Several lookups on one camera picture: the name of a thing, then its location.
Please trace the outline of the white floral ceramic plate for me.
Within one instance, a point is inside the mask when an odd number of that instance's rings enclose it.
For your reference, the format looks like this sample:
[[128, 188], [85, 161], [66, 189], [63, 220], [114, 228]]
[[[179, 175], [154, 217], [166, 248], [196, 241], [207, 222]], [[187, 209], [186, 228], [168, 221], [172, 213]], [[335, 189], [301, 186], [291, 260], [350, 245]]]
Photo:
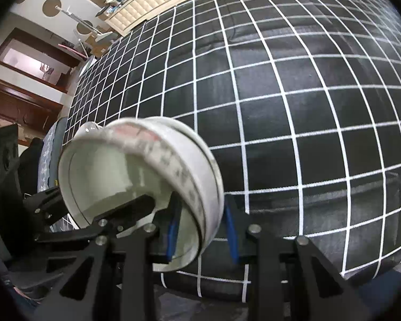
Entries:
[[86, 122], [86, 123], [83, 123], [83, 124], [78, 128], [78, 130], [76, 131], [76, 133], [74, 134], [73, 139], [79, 138], [79, 137], [83, 136], [84, 134], [91, 133], [91, 132], [93, 132], [93, 131], [99, 131], [99, 130], [101, 130], [101, 129], [102, 129], [102, 127], [99, 126], [99, 124], [97, 124], [97, 123], [95, 123], [95, 122]]

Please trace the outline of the dark wooden door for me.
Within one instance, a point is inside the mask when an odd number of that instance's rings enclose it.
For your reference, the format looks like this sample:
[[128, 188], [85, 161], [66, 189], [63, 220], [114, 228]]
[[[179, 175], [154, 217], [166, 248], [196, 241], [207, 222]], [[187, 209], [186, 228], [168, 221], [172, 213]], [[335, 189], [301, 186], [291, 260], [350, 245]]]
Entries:
[[0, 118], [47, 133], [63, 106], [0, 80]]

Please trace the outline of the black white grid tablecloth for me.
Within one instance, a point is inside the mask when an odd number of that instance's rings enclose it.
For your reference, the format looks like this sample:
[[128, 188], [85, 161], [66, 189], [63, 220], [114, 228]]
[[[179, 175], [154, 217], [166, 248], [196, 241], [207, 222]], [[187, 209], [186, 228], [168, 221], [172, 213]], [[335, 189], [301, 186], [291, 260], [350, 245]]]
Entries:
[[189, 0], [82, 76], [88, 121], [163, 115], [210, 146], [225, 191], [363, 283], [401, 264], [401, 16], [388, 0]]

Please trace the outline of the white floral ceramic bowl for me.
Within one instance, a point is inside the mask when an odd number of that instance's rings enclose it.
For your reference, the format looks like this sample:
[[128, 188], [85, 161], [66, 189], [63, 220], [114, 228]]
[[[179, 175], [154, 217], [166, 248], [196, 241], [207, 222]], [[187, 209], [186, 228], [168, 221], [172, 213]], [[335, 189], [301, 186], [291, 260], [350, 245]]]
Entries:
[[80, 228], [139, 196], [153, 197], [152, 213], [124, 235], [151, 222], [177, 193], [182, 199], [177, 245], [169, 263], [153, 266], [160, 273], [199, 258], [217, 234], [225, 207], [222, 175], [206, 142], [169, 117], [123, 118], [72, 139], [59, 159], [58, 183]]

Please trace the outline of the grey patterned sofa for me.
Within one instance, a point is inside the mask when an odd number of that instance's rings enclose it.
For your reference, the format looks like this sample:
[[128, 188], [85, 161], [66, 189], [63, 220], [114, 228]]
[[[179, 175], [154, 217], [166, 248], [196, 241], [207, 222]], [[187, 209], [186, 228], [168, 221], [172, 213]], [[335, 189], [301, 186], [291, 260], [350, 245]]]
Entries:
[[38, 193], [56, 186], [58, 180], [58, 162], [63, 146], [66, 123], [66, 117], [57, 120], [43, 139], [43, 148], [37, 175]]

